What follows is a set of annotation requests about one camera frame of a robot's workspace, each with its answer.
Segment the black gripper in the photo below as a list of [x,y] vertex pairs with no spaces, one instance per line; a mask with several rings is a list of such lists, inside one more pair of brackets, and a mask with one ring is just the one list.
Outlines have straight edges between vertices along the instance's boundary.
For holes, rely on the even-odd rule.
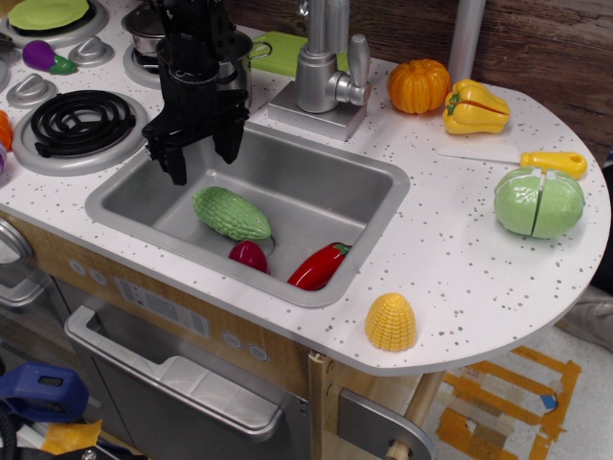
[[225,53],[186,54],[175,65],[171,52],[157,56],[164,101],[162,111],[143,129],[151,158],[157,160],[174,185],[187,183],[183,148],[206,137],[214,139],[225,163],[238,157],[248,119],[248,92],[218,90],[219,64]]

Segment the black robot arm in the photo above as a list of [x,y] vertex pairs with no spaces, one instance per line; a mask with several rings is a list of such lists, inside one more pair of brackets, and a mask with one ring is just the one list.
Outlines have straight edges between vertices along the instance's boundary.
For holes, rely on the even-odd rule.
[[249,110],[245,89],[223,89],[238,76],[231,53],[236,26],[222,1],[152,1],[165,32],[156,47],[164,106],[143,128],[150,157],[172,183],[187,183],[183,148],[207,137],[233,163]]

